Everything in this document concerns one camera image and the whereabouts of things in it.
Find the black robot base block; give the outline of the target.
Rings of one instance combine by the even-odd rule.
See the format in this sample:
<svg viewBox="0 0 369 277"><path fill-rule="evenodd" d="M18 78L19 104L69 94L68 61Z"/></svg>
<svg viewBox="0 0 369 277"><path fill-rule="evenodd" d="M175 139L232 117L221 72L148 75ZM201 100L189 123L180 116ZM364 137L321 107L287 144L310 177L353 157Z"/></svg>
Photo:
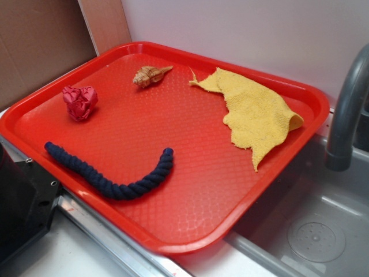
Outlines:
<svg viewBox="0 0 369 277"><path fill-rule="evenodd" d="M49 232L60 190L37 162L15 162L1 146L1 265Z"/></svg>

